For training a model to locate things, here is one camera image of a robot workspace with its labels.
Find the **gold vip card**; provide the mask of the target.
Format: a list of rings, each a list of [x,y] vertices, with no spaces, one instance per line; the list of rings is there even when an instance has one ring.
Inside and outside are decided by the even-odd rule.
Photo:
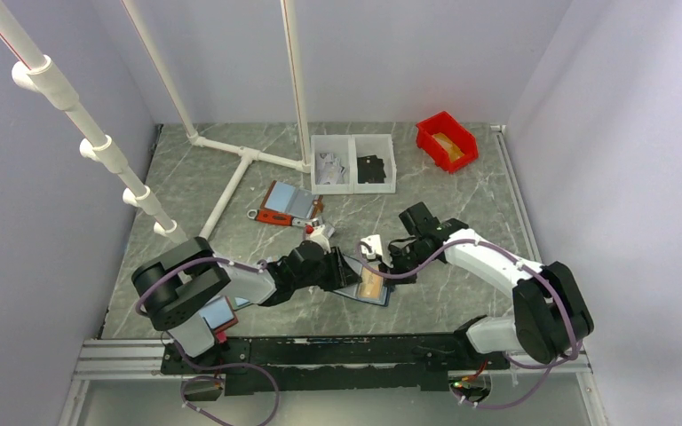
[[[385,296],[383,278],[363,268],[361,270],[361,282],[357,287],[356,295],[362,299],[380,300]]]

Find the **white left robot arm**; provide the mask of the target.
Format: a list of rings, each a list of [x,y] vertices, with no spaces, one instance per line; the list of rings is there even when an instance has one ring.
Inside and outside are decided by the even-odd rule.
[[[361,275],[338,248],[303,241],[288,255],[255,265],[217,254],[206,239],[194,237],[138,267],[131,282],[138,315],[168,333],[184,350],[185,362],[206,373],[219,361],[216,326],[202,310],[218,297],[275,306],[302,288],[335,291],[358,284]]]

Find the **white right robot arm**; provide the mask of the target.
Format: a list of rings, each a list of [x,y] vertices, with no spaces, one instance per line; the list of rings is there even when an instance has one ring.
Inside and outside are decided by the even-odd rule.
[[[561,262],[541,264],[482,238],[459,219],[441,221],[419,202],[400,213],[407,243],[389,245],[392,267],[386,280],[410,281],[434,260],[466,270],[511,299],[512,311],[483,316],[457,331],[454,356],[475,368],[494,352],[523,352],[553,366],[576,358],[594,329],[575,276]]]

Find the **navy blue card holder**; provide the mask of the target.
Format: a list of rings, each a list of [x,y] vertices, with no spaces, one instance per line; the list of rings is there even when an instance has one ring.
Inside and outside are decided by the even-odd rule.
[[[364,268],[353,257],[344,255],[343,259],[358,279],[353,284],[333,290],[333,293],[357,302],[386,307],[392,291],[384,284],[383,278]]]

